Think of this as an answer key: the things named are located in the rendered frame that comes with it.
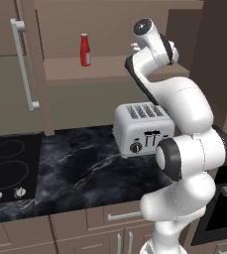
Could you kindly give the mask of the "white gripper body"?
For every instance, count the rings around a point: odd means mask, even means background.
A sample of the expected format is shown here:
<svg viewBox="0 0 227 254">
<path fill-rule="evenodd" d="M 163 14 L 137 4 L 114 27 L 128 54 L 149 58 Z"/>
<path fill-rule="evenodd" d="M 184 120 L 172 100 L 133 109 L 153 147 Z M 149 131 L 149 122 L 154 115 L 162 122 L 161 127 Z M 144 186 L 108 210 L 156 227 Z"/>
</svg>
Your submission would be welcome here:
<svg viewBox="0 0 227 254">
<path fill-rule="evenodd" d="M 168 57 L 169 64 L 175 64 L 178 61 L 179 53 L 177 48 L 175 47 L 174 42 L 169 42 Z"/>
</svg>

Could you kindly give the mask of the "dark brown cabinet door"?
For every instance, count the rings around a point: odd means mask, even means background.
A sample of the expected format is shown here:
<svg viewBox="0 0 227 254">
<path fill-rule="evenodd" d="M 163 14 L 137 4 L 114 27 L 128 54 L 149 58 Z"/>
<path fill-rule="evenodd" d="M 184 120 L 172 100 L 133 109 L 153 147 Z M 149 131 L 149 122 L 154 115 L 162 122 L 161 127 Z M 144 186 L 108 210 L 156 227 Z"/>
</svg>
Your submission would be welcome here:
<svg viewBox="0 0 227 254">
<path fill-rule="evenodd" d="M 227 129 L 227 0 L 204 0 L 190 78 L 205 94 L 214 124 Z"/>
</svg>

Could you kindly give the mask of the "red ketchup bottle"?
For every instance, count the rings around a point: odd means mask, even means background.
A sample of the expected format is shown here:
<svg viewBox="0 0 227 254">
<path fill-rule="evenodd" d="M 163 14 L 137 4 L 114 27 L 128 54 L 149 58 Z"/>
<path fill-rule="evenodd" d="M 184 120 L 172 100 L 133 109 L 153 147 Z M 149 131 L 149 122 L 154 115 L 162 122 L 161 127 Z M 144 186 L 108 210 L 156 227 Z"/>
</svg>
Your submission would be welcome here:
<svg viewBox="0 0 227 254">
<path fill-rule="evenodd" d="M 90 66 L 91 65 L 90 47 L 88 44 L 88 36 L 86 34 L 81 35 L 80 63 L 82 66 Z"/>
</svg>

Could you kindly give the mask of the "silver four-slot toaster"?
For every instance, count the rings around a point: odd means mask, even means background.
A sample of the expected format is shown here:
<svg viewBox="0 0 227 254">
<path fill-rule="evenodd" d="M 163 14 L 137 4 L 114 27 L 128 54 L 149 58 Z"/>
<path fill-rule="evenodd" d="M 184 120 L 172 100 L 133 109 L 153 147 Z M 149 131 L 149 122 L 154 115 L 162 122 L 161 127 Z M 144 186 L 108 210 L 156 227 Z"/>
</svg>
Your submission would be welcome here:
<svg viewBox="0 0 227 254">
<path fill-rule="evenodd" d="M 174 123 L 152 102 L 121 104 L 115 110 L 113 136 L 121 157 L 156 153 L 159 142 L 174 136 Z"/>
</svg>

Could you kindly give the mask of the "black oven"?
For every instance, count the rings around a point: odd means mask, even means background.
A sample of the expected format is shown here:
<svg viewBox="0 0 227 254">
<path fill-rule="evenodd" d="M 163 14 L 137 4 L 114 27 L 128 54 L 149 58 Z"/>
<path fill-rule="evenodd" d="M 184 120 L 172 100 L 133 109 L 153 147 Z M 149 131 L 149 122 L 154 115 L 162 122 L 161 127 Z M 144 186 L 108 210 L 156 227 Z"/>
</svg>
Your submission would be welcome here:
<svg viewBox="0 0 227 254">
<path fill-rule="evenodd" d="M 215 184 L 215 196 L 199 220 L 192 246 L 227 239 L 227 197 L 221 192 L 227 186 L 227 166 L 218 169 Z"/>
</svg>

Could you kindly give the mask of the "brown cupboard door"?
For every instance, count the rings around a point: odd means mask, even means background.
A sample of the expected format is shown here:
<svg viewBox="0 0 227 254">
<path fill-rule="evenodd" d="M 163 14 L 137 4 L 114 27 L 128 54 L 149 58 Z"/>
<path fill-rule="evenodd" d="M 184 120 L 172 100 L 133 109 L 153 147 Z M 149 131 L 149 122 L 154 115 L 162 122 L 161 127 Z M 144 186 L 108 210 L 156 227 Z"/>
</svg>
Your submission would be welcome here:
<svg viewBox="0 0 227 254">
<path fill-rule="evenodd" d="M 128 254 L 129 246 L 129 231 L 133 233 L 133 248 L 132 254 L 140 254 L 140 250 L 143 245 L 150 239 L 153 234 L 154 225 L 152 223 L 127 227 L 125 229 L 123 254 Z"/>
<path fill-rule="evenodd" d="M 117 234 L 123 229 L 61 235 L 56 232 L 58 254 L 117 254 Z"/>
</svg>

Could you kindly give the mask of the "black hob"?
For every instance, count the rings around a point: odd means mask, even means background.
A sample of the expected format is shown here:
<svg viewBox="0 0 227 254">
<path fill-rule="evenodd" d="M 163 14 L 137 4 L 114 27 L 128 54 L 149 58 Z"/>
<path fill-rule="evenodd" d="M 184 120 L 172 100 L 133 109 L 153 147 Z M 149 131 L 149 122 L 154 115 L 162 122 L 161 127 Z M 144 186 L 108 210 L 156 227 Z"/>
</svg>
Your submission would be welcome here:
<svg viewBox="0 0 227 254">
<path fill-rule="evenodd" d="M 41 133 L 0 136 L 0 203 L 35 197 L 41 145 Z M 15 198 L 17 188 L 26 194 Z"/>
</svg>

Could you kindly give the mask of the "wide brown drawer front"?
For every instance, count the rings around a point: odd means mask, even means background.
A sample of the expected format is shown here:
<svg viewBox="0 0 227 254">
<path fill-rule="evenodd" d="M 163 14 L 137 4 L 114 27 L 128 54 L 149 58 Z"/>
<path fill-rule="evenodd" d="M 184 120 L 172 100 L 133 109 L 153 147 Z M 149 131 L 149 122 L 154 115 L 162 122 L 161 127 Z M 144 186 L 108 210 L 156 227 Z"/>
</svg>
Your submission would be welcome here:
<svg viewBox="0 0 227 254">
<path fill-rule="evenodd" d="M 47 216 L 0 223 L 0 254 L 57 254 Z"/>
</svg>

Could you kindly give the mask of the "brown open wall cabinet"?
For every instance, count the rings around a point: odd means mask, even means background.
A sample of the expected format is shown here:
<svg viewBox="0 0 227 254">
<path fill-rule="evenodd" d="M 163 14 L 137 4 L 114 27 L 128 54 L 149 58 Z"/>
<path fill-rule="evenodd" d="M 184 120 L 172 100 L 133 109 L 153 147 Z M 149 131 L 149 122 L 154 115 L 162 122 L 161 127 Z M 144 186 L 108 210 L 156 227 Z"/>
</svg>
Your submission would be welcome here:
<svg viewBox="0 0 227 254">
<path fill-rule="evenodd" d="M 133 26 L 151 19 L 181 57 L 197 33 L 202 0 L 35 0 L 53 120 L 58 129 L 108 125 L 122 103 L 147 96 L 125 69 Z M 91 65 L 80 63 L 88 36 Z"/>
</svg>

